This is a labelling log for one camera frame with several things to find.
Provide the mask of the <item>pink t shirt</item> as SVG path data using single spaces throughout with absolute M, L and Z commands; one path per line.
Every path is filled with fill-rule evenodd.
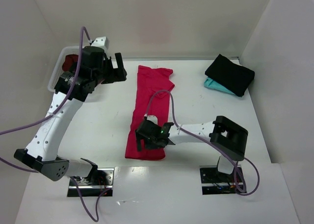
M 164 149 L 148 150 L 144 148 L 143 142 L 141 151 L 138 151 L 135 130 L 140 126 L 145 114 L 156 116 L 159 126 L 168 121 L 170 95 L 166 91 L 170 92 L 175 87 L 170 80 L 172 74 L 173 70 L 168 68 L 138 66 L 135 109 L 126 145 L 126 159 L 157 161 L 165 158 Z

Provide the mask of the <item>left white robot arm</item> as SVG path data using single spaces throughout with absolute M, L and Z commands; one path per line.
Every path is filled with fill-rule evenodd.
M 88 159 L 68 160 L 59 157 L 62 138 L 76 112 L 87 96 L 100 84 L 125 81 L 127 72 L 121 53 L 115 54 L 117 67 L 100 47 L 85 46 L 80 68 L 71 66 L 63 72 L 55 85 L 55 93 L 44 121 L 34 138 L 24 149 L 17 149 L 14 158 L 52 181 L 64 176 L 81 177 L 92 183 L 97 179 L 98 166 Z

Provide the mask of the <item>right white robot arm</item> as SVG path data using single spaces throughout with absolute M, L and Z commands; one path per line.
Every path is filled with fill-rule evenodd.
M 221 154 L 217 163 L 218 172 L 228 175 L 234 172 L 236 162 L 244 160 L 248 131 L 224 116 L 217 116 L 208 123 L 179 126 L 172 122 L 159 126 L 156 121 L 155 116 L 145 116 L 136 129 L 138 151 L 142 148 L 154 150 L 167 145 L 209 142 Z

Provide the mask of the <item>dark red t shirt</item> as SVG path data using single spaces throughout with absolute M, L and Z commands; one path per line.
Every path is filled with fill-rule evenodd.
M 69 55 L 66 55 L 65 57 L 65 60 L 62 64 L 62 70 L 64 72 L 68 72 L 71 70 L 72 66 L 74 64 L 77 64 L 78 62 L 78 55 L 77 54 L 69 54 Z

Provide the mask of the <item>white plastic basket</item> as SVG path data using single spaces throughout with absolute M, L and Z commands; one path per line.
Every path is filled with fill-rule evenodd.
M 61 50 L 59 57 L 57 59 L 57 62 L 55 64 L 55 67 L 53 69 L 52 75 L 50 77 L 50 80 L 48 82 L 47 89 L 50 92 L 54 92 L 54 87 L 55 87 L 59 77 L 64 73 L 64 71 L 62 69 L 62 65 L 65 62 L 66 56 L 70 55 L 70 54 L 78 55 L 79 54 L 78 52 L 79 52 L 79 46 L 68 46 L 68 47 L 64 47 Z

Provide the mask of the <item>teal folded t shirt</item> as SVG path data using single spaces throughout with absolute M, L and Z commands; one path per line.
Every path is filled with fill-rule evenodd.
M 203 85 L 204 87 L 208 89 L 217 90 L 223 93 L 235 95 L 232 91 L 228 90 L 226 87 L 224 87 L 223 85 L 219 84 L 218 82 L 214 81 L 213 79 L 209 77 L 205 80 Z

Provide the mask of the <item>black folded t shirt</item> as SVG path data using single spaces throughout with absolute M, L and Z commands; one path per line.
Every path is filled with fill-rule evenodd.
M 205 75 L 242 97 L 255 78 L 255 72 L 247 67 L 233 63 L 219 54 L 206 69 Z

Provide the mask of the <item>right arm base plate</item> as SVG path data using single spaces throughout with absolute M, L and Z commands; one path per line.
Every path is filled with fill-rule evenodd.
M 225 174 L 214 166 L 200 167 L 202 195 L 236 194 L 233 174 Z

